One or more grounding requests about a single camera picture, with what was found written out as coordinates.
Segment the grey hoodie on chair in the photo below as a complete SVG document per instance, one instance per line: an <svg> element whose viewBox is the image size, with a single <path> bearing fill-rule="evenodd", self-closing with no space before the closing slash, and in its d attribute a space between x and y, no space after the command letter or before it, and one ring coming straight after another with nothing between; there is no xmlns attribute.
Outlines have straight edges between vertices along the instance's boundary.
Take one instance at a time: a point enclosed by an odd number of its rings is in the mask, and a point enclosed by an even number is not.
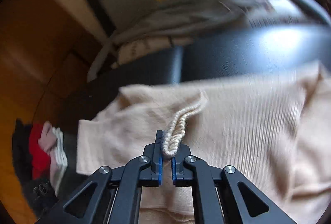
<svg viewBox="0 0 331 224"><path fill-rule="evenodd" d="M153 37L188 37L224 29L256 7L255 0L163 0L135 24L115 31L93 61L87 81L97 78L113 45Z"/></svg>

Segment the beige knit sweater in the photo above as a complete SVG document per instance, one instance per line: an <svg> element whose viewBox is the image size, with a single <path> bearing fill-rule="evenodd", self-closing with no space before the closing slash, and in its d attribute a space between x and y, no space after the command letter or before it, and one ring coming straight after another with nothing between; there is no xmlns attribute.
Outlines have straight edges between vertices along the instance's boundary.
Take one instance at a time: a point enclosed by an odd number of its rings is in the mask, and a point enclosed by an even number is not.
<svg viewBox="0 0 331 224"><path fill-rule="evenodd" d="M174 86L122 87L80 120L76 171L125 165L167 133L209 165L235 166L297 223L317 223L330 203L330 71L321 63L274 75Z"/></svg>

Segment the red garment pile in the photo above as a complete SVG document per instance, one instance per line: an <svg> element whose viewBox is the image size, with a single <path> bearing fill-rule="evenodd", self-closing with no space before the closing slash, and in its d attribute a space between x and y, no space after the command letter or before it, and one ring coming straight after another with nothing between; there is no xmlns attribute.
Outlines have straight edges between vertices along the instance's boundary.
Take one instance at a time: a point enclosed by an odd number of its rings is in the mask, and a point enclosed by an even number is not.
<svg viewBox="0 0 331 224"><path fill-rule="evenodd" d="M40 148L38 140L41 138L42 124L33 124L29 135L29 153L31 155L32 178L49 177L50 156Z"/></svg>

